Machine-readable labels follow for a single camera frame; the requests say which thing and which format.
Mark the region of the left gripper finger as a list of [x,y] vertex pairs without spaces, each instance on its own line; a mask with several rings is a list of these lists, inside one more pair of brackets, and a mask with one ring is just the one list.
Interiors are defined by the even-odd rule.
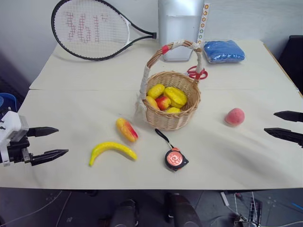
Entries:
[[30,156],[30,163],[32,166],[40,165],[43,163],[47,163],[53,161],[64,154],[66,154],[69,150],[68,149],[55,149],[51,151],[47,151],[38,156]]
[[58,132],[59,130],[53,127],[35,127],[29,128],[27,132],[28,137],[42,137],[52,133]]

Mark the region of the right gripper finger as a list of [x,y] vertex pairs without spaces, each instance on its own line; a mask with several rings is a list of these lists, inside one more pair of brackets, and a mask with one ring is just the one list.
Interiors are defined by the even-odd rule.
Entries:
[[282,118],[286,121],[303,122],[303,113],[294,111],[280,111],[274,113],[274,116]]
[[301,147],[303,146],[303,135],[301,133],[282,128],[264,128],[264,131],[275,138],[297,143]]

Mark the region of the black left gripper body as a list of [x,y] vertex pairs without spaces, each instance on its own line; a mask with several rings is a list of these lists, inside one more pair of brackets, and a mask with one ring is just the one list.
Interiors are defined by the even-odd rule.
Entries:
[[32,154],[29,153],[28,147],[30,146],[27,136],[24,136],[18,142],[10,142],[7,146],[9,161],[12,163],[24,162],[30,163]]

